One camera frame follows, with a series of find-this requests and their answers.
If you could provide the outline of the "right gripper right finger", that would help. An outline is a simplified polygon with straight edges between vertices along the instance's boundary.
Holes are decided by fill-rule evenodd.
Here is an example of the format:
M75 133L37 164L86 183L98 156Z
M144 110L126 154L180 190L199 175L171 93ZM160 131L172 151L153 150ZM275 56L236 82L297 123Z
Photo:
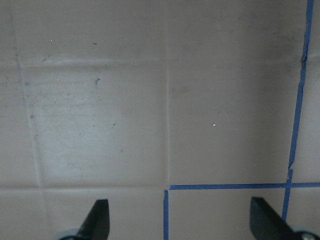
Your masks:
M308 230L294 230L262 197L252 197L249 228L256 240L318 240L319 235Z

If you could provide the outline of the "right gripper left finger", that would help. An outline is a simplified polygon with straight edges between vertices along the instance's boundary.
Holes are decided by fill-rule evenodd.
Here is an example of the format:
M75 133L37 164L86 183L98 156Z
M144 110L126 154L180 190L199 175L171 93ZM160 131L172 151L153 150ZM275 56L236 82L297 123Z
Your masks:
M107 240L110 234L108 199L95 201L90 212L76 233L68 233L58 240Z

